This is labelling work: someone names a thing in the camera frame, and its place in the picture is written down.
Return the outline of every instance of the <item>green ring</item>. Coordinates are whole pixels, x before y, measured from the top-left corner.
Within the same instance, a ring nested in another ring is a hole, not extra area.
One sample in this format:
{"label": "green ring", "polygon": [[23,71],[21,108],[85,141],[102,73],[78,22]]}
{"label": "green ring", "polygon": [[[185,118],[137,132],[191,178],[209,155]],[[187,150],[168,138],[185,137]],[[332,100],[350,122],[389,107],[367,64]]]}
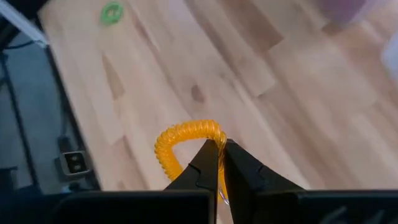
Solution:
{"label": "green ring", "polygon": [[123,7],[118,2],[109,2],[102,8],[101,21],[104,24],[114,24],[118,22],[123,15]]}

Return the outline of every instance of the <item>green rubber band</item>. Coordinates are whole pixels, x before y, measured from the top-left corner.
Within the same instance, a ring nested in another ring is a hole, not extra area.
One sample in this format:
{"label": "green rubber band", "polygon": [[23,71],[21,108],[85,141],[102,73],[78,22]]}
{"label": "green rubber band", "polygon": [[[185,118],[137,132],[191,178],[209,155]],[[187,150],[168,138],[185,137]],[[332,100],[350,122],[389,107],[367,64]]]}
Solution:
{"label": "green rubber band", "polygon": [[118,2],[109,2],[102,8],[101,22],[104,24],[114,24],[123,15],[123,7]]}

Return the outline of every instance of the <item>wood grain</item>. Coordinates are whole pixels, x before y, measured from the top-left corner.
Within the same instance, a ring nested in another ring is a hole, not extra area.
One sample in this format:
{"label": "wood grain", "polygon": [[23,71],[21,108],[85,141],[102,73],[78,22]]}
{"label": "wood grain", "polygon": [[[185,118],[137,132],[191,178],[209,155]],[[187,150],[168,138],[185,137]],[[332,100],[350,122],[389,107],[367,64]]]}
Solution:
{"label": "wood grain", "polygon": [[[167,186],[154,143],[189,119],[217,120],[308,189],[398,187],[398,91],[380,61],[398,0],[345,29],[314,0],[119,2],[111,26],[107,0],[40,12],[103,190]],[[201,144],[177,146],[179,161]]]}

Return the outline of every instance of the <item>coiled cord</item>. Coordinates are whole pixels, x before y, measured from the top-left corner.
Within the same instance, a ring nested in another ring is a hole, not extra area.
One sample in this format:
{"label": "coiled cord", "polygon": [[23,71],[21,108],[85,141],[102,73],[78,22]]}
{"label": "coiled cord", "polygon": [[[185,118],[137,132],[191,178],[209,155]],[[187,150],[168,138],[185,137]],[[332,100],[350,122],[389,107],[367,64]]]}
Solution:
{"label": "coiled cord", "polygon": [[218,147],[218,186],[219,199],[228,204],[228,195],[224,180],[224,147],[226,134],[219,124],[213,120],[187,121],[176,124],[164,131],[156,140],[155,154],[167,177],[174,181],[183,171],[175,157],[172,147],[180,142],[190,139],[207,138],[216,142]]}

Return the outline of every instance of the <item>white object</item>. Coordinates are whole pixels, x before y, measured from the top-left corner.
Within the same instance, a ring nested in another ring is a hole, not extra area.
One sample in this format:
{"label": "white object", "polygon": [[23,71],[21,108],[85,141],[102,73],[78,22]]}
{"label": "white object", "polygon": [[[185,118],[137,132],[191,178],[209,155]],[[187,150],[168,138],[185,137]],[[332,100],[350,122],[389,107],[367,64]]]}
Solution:
{"label": "white object", "polygon": [[0,14],[41,47],[48,45],[44,33],[5,0],[0,0]]}

